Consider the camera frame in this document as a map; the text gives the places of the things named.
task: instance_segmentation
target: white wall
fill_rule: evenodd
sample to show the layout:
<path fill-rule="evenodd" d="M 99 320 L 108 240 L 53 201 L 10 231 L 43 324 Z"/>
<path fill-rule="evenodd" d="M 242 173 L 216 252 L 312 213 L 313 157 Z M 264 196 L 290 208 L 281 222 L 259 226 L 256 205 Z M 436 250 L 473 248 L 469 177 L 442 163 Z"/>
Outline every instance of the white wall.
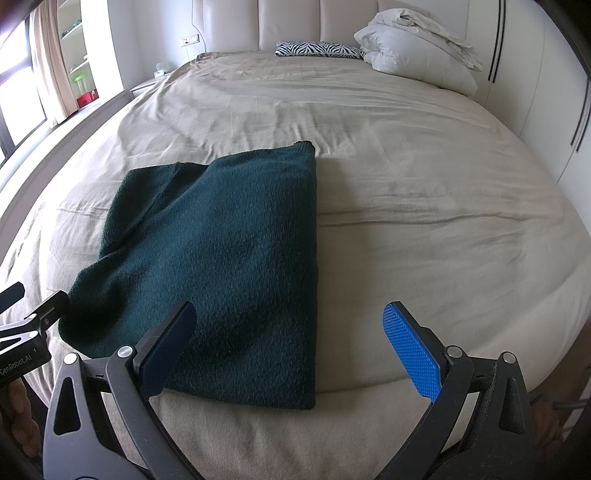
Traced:
<path fill-rule="evenodd" d="M 109 0 L 109 22 L 121 82 L 131 90 L 149 78 L 138 42 L 135 0 Z"/>
<path fill-rule="evenodd" d="M 135 22 L 146 78 L 154 77 L 156 64 L 167 62 L 172 69 L 203 52 L 203 40 L 185 48 L 182 37 L 195 35 L 191 25 L 191 0 L 135 0 Z"/>
<path fill-rule="evenodd" d="M 82 0 L 80 8 L 92 77 L 104 102 L 124 89 L 111 39 L 107 0 Z"/>

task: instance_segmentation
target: curtain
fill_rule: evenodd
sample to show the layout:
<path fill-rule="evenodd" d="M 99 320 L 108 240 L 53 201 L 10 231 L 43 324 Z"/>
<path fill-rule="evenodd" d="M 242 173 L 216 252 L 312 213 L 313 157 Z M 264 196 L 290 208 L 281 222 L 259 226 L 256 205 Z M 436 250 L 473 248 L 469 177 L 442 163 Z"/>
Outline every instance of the curtain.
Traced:
<path fill-rule="evenodd" d="M 57 0 L 44 0 L 30 20 L 31 56 L 39 98 L 52 127 L 78 110 L 61 57 Z"/>

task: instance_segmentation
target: zebra print pillow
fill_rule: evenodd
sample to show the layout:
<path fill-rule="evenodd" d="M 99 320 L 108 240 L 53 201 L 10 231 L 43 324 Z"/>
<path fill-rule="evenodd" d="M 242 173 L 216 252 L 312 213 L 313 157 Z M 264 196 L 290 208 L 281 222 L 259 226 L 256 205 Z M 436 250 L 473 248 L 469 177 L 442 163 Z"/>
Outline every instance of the zebra print pillow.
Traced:
<path fill-rule="evenodd" d="M 361 49 L 327 42 L 280 41 L 277 42 L 275 55 L 278 57 L 331 57 L 363 60 Z"/>

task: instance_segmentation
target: metal bolt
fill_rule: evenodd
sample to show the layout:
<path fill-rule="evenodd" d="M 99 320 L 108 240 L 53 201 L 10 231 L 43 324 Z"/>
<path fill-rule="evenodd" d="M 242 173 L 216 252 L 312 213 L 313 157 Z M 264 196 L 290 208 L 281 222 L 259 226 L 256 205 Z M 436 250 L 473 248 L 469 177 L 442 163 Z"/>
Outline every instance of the metal bolt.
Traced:
<path fill-rule="evenodd" d="M 452 358 L 460 358 L 464 352 L 462 352 L 460 347 L 452 345 L 447 347 L 447 354 Z"/>
<path fill-rule="evenodd" d="M 64 363 L 66 365 L 71 365 L 73 364 L 76 360 L 78 360 L 78 355 L 76 355 L 75 353 L 68 353 L 65 357 L 64 357 Z"/>
<path fill-rule="evenodd" d="M 117 350 L 117 356 L 120 356 L 121 358 L 127 358 L 133 353 L 133 351 L 133 348 L 131 348 L 129 345 L 125 345 Z"/>
<path fill-rule="evenodd" d="M 514 364 L 517 361 L 515 355 L 513 355 L 511 352 L 503 353 L 503 360 L 508 364 Z"/>

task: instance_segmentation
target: white duvet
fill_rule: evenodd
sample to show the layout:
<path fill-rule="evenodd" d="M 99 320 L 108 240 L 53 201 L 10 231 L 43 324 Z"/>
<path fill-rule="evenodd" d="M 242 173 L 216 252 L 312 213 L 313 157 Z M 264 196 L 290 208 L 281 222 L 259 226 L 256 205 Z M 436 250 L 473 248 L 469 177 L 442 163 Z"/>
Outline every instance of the white duvet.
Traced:
<path fill-rule="evenodd" d="M 0 321 L 67 291 L 95 261 L 130 169 L 298 140 L 318 159 L 317 405 L 273 410 L 164 391 L 154 408 L 207 479 L 374 478 L 428 404 L 383 333 L 390 301 L 471 355 L 513 351 L 529 388 L 589 314 L 583 224 L 540 162 L 477 103 L 362 61 L 256 53 L 181 67 L 70 159 L 0 267 L 0 288 L 27 289 Z M 46 401 L 71 351 L 56 327 L 52 362 L 27 375 Z"/>

